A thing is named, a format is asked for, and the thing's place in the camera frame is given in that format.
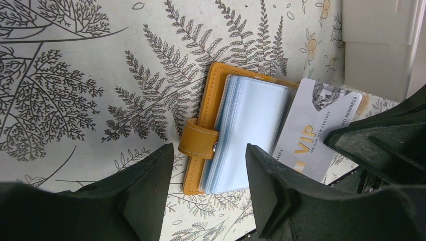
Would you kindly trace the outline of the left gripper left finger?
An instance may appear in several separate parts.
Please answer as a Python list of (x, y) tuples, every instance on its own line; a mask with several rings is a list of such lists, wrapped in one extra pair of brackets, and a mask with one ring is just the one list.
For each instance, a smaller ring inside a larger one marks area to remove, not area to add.
[(77, 191), (1, 183), (1, 240), (159, 240), (174, 146)]

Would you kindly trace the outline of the orange leather card holder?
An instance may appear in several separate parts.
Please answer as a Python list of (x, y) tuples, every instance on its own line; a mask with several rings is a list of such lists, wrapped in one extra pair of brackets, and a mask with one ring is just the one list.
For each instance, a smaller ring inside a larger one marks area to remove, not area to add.
[(268, 154), (298, 84), (213, 63), (198, 117), (186, 121), (178, 150), (189, 157), (182, 191), (222, 194), (249, 187), (246, 146)]

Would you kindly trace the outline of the silver VIP card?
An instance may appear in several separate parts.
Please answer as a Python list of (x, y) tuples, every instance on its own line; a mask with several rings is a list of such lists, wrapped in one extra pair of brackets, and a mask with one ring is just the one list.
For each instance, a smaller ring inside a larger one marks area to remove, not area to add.
[(362, 94), (312, 79), (301, 80), (273, 152), (280, 163), (323, 182), (336, 152), (328, 134), (347, 127)]

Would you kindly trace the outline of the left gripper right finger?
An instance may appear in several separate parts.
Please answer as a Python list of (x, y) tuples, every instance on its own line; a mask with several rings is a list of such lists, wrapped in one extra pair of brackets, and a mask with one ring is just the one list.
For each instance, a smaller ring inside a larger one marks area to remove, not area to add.
[(267, 240), (425, 240), (425, 186), (356, 194), (319, 183), (248, 144), (255, 225)]

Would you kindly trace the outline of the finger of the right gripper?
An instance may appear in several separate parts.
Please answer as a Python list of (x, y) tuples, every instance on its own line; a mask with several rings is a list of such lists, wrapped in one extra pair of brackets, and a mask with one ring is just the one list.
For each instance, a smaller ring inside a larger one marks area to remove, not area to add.
[(425, 184), (425, 87), (380, 114), (331, 131), (324, 144), (386, 182)]

